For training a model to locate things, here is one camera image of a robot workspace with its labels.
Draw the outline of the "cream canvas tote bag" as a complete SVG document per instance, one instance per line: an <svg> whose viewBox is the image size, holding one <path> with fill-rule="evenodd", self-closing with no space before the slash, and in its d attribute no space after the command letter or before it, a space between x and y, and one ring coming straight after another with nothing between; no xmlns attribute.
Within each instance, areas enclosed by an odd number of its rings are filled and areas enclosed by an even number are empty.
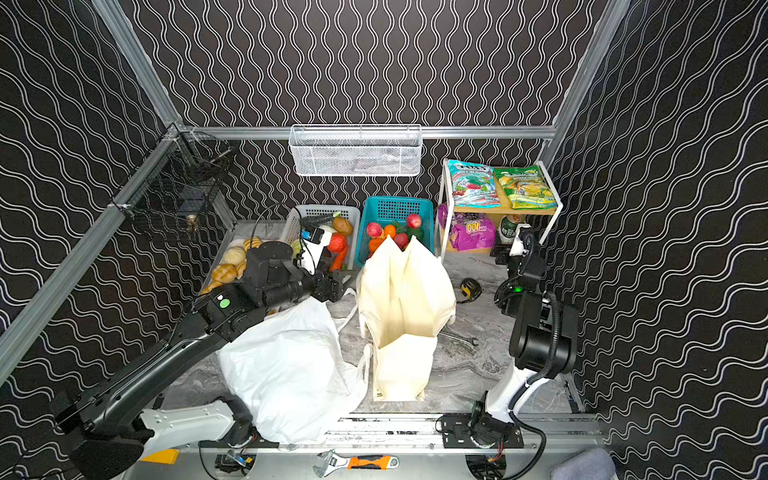
<svg viewBox="0 0 768 480"><path fill-rule="evenodd" d="M438 334L456 316L457 300L442 259L413 238L391 238L366 261L357 282L361 335L372 342L373 399L424 399Z"/></svg>

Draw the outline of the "white plastic grocery bag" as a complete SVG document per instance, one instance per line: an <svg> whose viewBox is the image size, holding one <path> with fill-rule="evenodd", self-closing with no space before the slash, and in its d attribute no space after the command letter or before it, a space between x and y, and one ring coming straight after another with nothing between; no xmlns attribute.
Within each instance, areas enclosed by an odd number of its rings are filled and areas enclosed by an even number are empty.
<svg viewBox="0 0 768 480"><path fill-rule="evenodd" d="M366 396L371 347L344 361L334 319L312 297L267 317L217 352L230 392L270 442L319 441Z"/></svg>

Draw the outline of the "green drink can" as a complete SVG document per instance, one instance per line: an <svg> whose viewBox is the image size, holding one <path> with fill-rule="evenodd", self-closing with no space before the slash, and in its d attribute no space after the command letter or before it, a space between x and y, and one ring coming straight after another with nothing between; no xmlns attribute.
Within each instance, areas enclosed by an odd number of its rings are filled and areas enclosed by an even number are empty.
<svg viewBox="0 0 768 480"><path fill-rule="evenodd" d="M510 214L503 216L497 228L500 242L502 244L512 244L516 237L517 227L524 223L524 215Z"/></svg>

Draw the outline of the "purple snack bag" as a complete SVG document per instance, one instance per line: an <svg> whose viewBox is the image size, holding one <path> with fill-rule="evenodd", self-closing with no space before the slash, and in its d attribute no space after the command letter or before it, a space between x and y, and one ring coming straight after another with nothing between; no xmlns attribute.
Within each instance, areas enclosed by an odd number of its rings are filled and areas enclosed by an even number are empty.
<svg viewBox="0 0 768 480"><path fill-rule="evenodd" d="M445 228L448 220L448 206L438 207L438 224ZM490 249L495 243L496 226L484 213L455 212L448 229L448 244L456 251Z"/></svg>

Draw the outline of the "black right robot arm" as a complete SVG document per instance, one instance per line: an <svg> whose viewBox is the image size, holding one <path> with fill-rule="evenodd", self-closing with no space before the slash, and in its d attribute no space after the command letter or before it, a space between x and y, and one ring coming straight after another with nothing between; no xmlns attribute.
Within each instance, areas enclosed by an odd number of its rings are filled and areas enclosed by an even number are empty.
<svg viewBox="0 0 768 480"><path fill-rule="evenodd" d="M517 416L536 389L569 373L575 364L578 314L553 292L539 288L547 270L539 249L531 227L520 225L507 256L507 279L494 294L494 305L513 319L511 363L502 380L475 404L470 432L480 447L502 448L522 427Z"/></svg>

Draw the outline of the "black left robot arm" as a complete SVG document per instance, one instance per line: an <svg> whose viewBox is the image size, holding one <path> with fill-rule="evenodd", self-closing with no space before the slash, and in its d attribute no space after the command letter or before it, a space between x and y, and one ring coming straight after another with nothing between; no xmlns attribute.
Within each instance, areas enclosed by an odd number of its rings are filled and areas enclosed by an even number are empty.
<svg viewBox="0 0 768 480"><path fill-rule="evenodd" d="M270 310L308 296L340 300L351 271L333 268L328 250L311 261L312 269L301 267L291 246L280 241L249 249L244 273L202 296L168 339L76 397L57 394L50 409L75 469L87 479L112 479L180 445L246 442L252 416L233 395L174 410L149 404L192 366L262 323Z"/></svg>

